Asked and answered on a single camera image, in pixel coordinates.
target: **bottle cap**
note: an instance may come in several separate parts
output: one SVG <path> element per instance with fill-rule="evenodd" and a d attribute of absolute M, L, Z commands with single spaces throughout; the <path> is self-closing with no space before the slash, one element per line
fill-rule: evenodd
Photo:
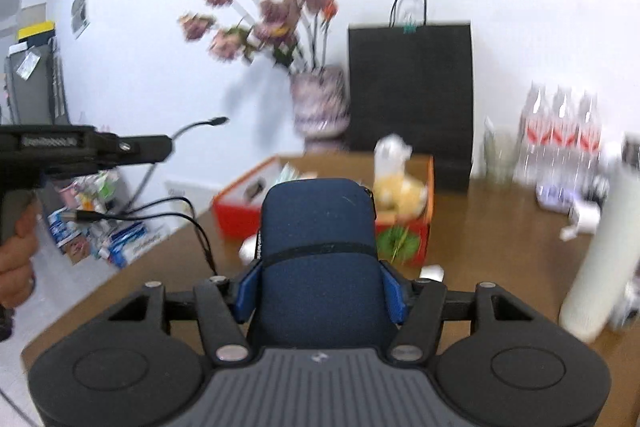
<path fill-rule="evenodd" d="M 622 145 L 622 161 L 640 170 L 640 135 L 626 134 Z"/>

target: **black handheld device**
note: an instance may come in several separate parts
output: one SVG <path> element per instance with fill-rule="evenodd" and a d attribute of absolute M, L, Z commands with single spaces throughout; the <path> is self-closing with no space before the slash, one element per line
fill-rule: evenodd
<path fill-rule="evenodd" d="M 0 126 L 0 241 L 44 180 L 95 174 L 122 165 L 158 163 L 173 152 L 168 136 L 119 137 L 79 125 Z M 0 342 L 12 334 L 11 310 L 0 307 Z"/>

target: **water bottle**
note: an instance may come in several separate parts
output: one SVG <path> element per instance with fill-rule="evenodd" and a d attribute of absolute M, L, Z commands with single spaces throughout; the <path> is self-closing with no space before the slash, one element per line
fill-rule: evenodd
<path fill-rule="evenodd" d="M 596 95 L 585 93 L 578 110 L 578 141 L 575 188 L 590 186 L 598 169 L 602 122 L 597 108 Z"/>
<path fill-rule="evenodd" d="M 515 178 L 534 185 L 540 177 L 540 165 L 551 138 L 545 87 L 532 84 L 520 117 L 520 155 Z"/>
<path fill-rule="evenodd" d="M 571 89 L 558 87 L 551 108 L 551 140 L 543 157 L 543 181 L 564 187 L 571 177 L 568 165 L 578 137 L 578 122 L 571 100 Z"/>

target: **stuffed animal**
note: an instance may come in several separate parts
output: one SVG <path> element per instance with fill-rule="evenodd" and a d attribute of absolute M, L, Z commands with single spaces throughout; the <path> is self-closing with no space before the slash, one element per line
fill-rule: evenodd
<path fill-rule="evenodd" d="M 393 211 L 401 221 L 420 216 L 429 196 L 424 184 L 404 173 L 411 153 L 412 148 L 397 134 L 380 139 L 374 152 L 376 211 Z"/>
<path fill-rule="evenodd" d="M 403 173 L 390 174 L 373 183 L 376 210 L 393 210 L 400 221 L 420 216 L 427 204 L 428 191 L 418 180 Z"/>

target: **open box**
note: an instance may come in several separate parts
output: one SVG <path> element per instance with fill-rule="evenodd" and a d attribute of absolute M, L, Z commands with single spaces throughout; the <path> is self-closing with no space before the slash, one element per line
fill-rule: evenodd
<path fill-rule="evenodd" d="M 367 187 L 373 186 L 372 153 L 272 156 L 224 188 L 213 199 L 211 211 L 214 218 L 218 220 L 224 237 L 246 239 L 257 232 L 260 227 L 262 200 L 276 181 L 282 167 L 287 163 L 301 173 L 317 174 L 319 178 L 348 178 Z M 421 266 L 426 256 L 433 216 L 433 158 L 426 155 L 413 155 L 407 161 L 405 170 L 407 174 L 427 186 L 429 196 L 425 210 L 419 218 L 407 223 L 396 223 L 388 217 L 387 212 L 380 212 L 376 219 L 378 250 L 380 257 L 384 259 L 394 258 L 397 261 Z M 410 244 L 411 248 L 408 251 L 410 255 L 396 257 L 399 251 L 398 245 L 408 247 Z M 393 252 L 389 251 L 390 245 L 393 245 Z"/>

